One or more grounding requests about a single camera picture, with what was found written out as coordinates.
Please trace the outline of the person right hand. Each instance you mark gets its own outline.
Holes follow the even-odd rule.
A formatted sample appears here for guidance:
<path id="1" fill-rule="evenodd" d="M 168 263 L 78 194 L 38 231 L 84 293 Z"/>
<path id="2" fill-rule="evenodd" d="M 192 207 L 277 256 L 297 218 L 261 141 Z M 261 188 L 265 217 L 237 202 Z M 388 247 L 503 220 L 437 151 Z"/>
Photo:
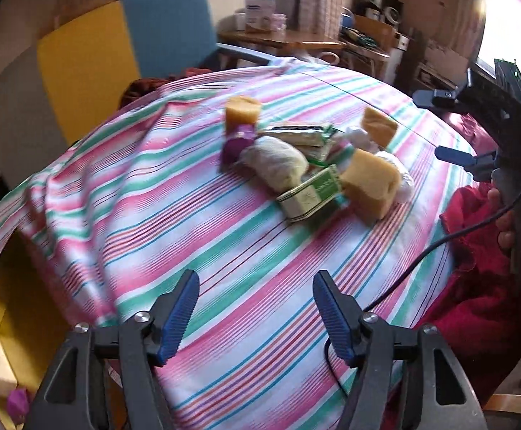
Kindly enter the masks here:
<path id="1" fill-rule="evenodd" d="M 487 194 L 487 197 L 493 212 L 499 212 L 503 209 L 502 195 L 498 189 L 495 187 L 491 188 Z M 495 224 L 498 228 L 498 246 L 505 252 L 511 250 L 515 244 L 513 212 L 505 212 L 495 221 Z"/>

